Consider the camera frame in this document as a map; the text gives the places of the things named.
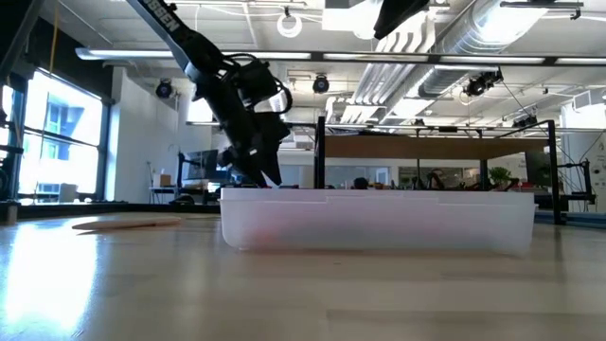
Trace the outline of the black background stand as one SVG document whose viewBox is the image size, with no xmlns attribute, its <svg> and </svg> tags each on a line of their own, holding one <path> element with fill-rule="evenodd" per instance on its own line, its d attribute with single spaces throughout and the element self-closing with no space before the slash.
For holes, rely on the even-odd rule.
<svg viewBox="0 0 606 341">
<path fill-rule="evenodd" d="M 578 191 L 572 191 L 568 194 L 564 193 L 560 195 L 560 199 L 568 203 L 570 201 L 581 201 L 588 205 L 594 205 L 597 200 L 597 196 L 594 194 L 592 181 L 591 181 L 591 166 L 587 158 L 581 160 L 578 163 L 565 163 L 558 166 L 559 169 L 574 169 L 578 172 L 581 181 Z"/>
</svg>

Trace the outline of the white bin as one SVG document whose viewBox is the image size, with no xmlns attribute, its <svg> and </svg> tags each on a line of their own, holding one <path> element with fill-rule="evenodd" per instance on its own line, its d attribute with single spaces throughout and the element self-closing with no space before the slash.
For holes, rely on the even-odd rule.
<svg viewBox="0 0 606 341">
<path fill-rule="evenodd" d="M 59 186 L 58 202 L 73 203 L 79 199 L 78 186 L 75 184 L 61 183 Z"/>
</svg>

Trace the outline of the black computer monitor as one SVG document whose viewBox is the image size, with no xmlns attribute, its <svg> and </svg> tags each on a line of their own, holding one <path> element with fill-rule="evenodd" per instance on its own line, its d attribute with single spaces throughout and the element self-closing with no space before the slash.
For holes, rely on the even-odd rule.
<svg viewBox="0 0 606 341">
<path fill-rule="evenodd" d="M 544 152 L 526 152 L 525 161 L 528 182 L 537 187 L 550 187 L 550 155 Z"/>
<path fill-rule="evenodd" d="M 186 155 L 188 179 L 211 179 L 217 173 L 218 150 L 207 150 Z"/>
</svg>

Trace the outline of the raised wooden shelf board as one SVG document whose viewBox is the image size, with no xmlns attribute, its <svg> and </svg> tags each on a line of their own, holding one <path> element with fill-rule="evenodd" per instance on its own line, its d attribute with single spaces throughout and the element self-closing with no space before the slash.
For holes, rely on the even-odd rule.
<svg viewBox="0 0 606 341">
<path fill-rule="evenodd" d="M 329 158 L 482 160 L 529 151 L 542 152 L 546 139 L 409 137 L 400 135 L 331 135 Z"/>
</svg>

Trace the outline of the silver ventilation duct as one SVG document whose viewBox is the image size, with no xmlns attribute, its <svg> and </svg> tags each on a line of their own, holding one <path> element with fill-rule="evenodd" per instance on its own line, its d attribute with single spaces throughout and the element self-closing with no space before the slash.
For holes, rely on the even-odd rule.
<svg viewBox="0 0 606 341">
<path fill-rule="evenodd" d="M 530 0 L 473 0 L 445 31 L 437 34 L 435 15 L 415 14 L 394 33 L 381 39 L 378 52 L 436 54 L 498 54 L 524 36 L 546 13 L 546 8 L 503 7 L 501 3 Z M 384 105 L 386 112 L 412 116 L 470 74 L 467 70 L 434 65 L 370 64 L 354 91 L 355 104 Z"/>
</svg>

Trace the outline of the black shelf post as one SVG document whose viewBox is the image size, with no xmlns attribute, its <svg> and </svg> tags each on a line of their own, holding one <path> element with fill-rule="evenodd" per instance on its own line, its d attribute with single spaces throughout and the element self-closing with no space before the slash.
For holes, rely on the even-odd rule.
<svg viewBox="0 0 606 341">
<path fill-rule="evenodd" d="M 547 121 L 547 134 L 548 134 L 548 148 L 549 148 L 549 158 L 550 158 L 550 178 L 551 178 L 551 188 L 552 188 L 553 220 L 554 220 L 554 224 L 562 225 L 563 219 L 562 219 L 562 215 L 561 215 L 557 143 L 556 143 L 556 133 L 555 133 L 555 122 L 553 120 Z"/>
<path fill-rule="evenodd" d="M 315 189 L 325 188 L 325 138 L 326 138 L 326 118 L 320 116 L 317 119 L 315 127 L 315 147 L 313 155 L 313 187 Z"/>
</svg>

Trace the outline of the clear pencil box pink lid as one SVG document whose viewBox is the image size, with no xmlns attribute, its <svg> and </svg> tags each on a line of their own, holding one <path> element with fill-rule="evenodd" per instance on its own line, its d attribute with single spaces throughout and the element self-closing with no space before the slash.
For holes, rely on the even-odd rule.
<svg viewBox="0 0 606 341">
<path fill-rule="evenodd" d="M 225 188 L 224 241 L 239 249 L 528 251 L 531 193 L 376 189 Z M 255 229 L 279 229 L 255 247 Z"/>
</svg>

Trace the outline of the potted green plant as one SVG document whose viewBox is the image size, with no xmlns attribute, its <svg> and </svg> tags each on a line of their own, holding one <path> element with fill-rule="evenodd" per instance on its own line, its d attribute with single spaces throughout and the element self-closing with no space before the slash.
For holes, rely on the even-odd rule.
<svg viewBox="0 0 606 341">
<path fill-rule="evenodd" d="M 506 168 L 493 167 L 493 168 L 489 169 L 489 176 L 490 176 L 491 183 L 495 187 L 499 188 L 499 187 L 502 187 L 503 185 L 506 185 L 509 182 L 511 173 Z"/>
</svg>

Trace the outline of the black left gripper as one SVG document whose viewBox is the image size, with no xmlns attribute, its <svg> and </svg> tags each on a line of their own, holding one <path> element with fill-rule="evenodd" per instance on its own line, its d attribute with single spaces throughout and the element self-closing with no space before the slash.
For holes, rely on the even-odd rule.
<svg viewBox="0 0 606 341">
<path fill-rule="evenodd" d="M 188 77 L 195 83 L 194 98 L 203 99 L 219 122 L 230 145 L 220 152 L 221 166 L 234 166 L 250 183 L 260 188 L 267 186 L 259 167 L 275 184 L 281 185 L 277 151 L 281 140 L 290 130 L 273 111 L 249 110 L 239 95 L 240 69 L 235 67 L 224 75 L 217 68 L 188 67 Z"/>
</svg>

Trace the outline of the black rig frame rail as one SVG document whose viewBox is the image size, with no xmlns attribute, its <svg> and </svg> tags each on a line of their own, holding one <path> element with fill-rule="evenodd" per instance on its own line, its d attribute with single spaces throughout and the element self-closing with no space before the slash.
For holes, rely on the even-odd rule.
<svg viewBox="0 0 606 341">
<path fill-rule="evenodd" d="M 221 208 L 204 205 L 172 206 L 128 203 L 37 205 L 20 206 L 18 208 L 18 219 L 52 219 L 127 212 L 220 214 Z"/>
</svg>

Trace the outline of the long ceiling strip light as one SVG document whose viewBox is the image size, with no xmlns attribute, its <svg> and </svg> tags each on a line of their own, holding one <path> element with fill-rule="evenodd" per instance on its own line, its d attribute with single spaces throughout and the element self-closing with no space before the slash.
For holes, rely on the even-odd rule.
<svg viewBox="0 0 606 341">
<path fill-rule="evenodd" d="M 167 50 L 91 49 L 78 47 L 76 55 L 86 61 L 171 60 Z M 602 56 L 522 56 L 522 55 L 449 55 L 423 53 L 379 52 L 302 52 L 302 51 L 246 51 L 228 52 L 232 58 L 252 55 L 267 61 L 313 63 L 409 63 L 433 65 L 503 65 L 540 67 L 606 67 Z"/>
</svg>

